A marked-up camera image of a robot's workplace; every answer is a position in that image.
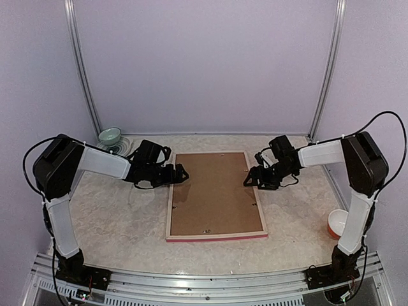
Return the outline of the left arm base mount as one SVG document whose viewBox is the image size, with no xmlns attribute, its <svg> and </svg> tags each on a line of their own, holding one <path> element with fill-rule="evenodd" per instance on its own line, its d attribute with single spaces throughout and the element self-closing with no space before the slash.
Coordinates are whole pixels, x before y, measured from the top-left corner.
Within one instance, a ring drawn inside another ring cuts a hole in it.
<svg viewBox="0 0 408 306">
<path fill-rule="evenodd" d="M 57 258 L 57 279 L 89 289 L 107 290 L 112 271 L 85 265 L 82 251 L 70 258 L 57 253 Z"/>
</svg>

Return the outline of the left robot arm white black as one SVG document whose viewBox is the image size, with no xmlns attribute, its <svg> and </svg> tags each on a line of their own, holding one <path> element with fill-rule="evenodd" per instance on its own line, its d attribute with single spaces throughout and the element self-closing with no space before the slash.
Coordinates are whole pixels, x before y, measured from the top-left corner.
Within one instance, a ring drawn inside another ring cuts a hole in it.
<svg viewBox="0 0 408 306">
<path fill-rule="evenodd" d="M 69 209 L 71 187 L 79 171 L 88 171 L 132 183 L 148 182 L 150 188 L 180 184 L 189 175 L 181 164 L 170 164 L 171 148 L 149 140 L 124 157 L 80 142 L 64 134 L 50 145 L 33 165 L 36 186 L 45 200 L 45 215 L 55 241 L 59 270 L 81 284 L 89 278 L 84 255 L 79 248 Z"/>
</svg>

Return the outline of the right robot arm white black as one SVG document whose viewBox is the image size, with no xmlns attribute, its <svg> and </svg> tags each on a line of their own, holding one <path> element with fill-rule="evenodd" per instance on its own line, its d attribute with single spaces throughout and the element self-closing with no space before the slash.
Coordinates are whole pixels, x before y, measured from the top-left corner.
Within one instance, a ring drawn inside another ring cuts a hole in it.
<svg viewBox="0 0 408 306">
<path fill-rule="evenodd" d="M 346 166 L 351 204 L 343 234 L 331 255 L 326 278 L 339 283 L 356 271 L 356 260 L 363 250 L 365 235 L 372 223 L 374 203 L 384 187 L 389 167 L 379 147 L 368 132 L 296 149 L 287 136 L 278 136 L 268 147 L 276 163 L 269 164 L 262 152 L 255 155 L 253 166 L 244 180 L 245 187 L 276 190 L 287 176 L 297 178 L 300 170 L 326 164 Z"/>
</svg>

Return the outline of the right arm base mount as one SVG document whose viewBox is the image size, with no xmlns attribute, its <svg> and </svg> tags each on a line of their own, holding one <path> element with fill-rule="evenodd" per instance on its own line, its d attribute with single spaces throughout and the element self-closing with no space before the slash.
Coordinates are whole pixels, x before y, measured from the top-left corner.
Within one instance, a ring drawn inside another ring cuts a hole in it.
<svg viewBox="0 0 408 306">
<path fill-rule="evenodd" d="M 363 251 L 363 247 L 356 253 L 346 255 L 337 246 L 333 248 L 331 263 L 319 267 L 309 267 L 304 271 L 309 290 L 332 286 L 351 281 L 360 277 L 356 262 Z"/>
</svg>

